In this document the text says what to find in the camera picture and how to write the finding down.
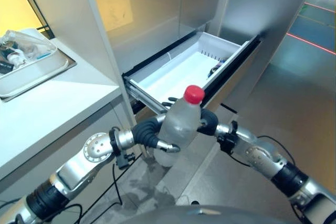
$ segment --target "open drawer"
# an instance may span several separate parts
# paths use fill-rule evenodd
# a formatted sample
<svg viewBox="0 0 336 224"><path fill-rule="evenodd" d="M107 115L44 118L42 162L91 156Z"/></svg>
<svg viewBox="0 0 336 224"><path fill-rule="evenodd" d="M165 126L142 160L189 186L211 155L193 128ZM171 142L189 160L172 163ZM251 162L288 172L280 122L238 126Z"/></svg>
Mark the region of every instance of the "open drawer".
<svg viewBox="0 0 336 224"><path fill-rule="evenodd" d="M238 45L207 33L195 33L127 73L126 88L131 96L157 114L166 110L162 102L169 102L168 97L182 97L186 87L192 84L205 90L204 105L258 44L258 36ZM220 61L222 65L209 75Z"/></svg>

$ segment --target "plastic water bottle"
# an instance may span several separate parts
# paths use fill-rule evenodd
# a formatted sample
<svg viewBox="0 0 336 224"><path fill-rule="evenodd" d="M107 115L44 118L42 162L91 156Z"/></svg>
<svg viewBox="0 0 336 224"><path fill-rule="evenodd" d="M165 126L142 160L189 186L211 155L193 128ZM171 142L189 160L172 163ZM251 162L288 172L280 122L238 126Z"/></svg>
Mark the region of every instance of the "plastic water bottle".
<svg viewBox="0 0 336 224"><path fill-rule="evenodd" d="M166 153L155 149L154 157L160 165L165 167L174 165L181 152L195 138L197 128L201 125L200 103L204 94L200 87L188 86L183 97L177 100L168 110L158 138L168 143L177 144L181 151L179 153Z"/></svg>

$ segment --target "clear plastic bag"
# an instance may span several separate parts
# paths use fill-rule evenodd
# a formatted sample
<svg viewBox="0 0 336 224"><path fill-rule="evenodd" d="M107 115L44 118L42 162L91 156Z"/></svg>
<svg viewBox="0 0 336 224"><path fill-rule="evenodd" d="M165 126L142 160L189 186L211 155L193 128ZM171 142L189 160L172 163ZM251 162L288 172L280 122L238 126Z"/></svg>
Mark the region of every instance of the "clear plastic bag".
<svg viewBox="0 0 336 224"><path fill-rule="evenodd" d="M57 48L48 39L8 30L0 37L0 54L2 60L14 65L14 69L39 60L56 51Z"/></svg>

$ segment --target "white counter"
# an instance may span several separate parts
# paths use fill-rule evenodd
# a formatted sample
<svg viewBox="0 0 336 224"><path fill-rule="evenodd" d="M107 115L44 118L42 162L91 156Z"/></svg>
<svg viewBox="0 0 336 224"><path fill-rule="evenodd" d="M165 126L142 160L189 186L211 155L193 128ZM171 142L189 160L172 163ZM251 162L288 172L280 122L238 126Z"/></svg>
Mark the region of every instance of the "white counter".
<svg viewBox="0 0 336 224"><path fill-rule="evenodd" d="M117 84L59 40L52 41L77 65L0 101L0 179L121 94Z"/></svg>

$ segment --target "red bottle cap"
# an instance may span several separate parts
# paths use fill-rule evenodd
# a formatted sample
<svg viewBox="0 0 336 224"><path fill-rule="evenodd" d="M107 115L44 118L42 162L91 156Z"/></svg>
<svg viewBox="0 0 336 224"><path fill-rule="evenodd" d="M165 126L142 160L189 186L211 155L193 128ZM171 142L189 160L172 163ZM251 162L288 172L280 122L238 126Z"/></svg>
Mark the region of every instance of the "red bottle cap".
<svg viewBox="0 0 336 224"><path fill-rule="evenodd" d="M186 88L183 98L191 104L199 104L204 98L204 90L199 86L190 85Z"/></svg>

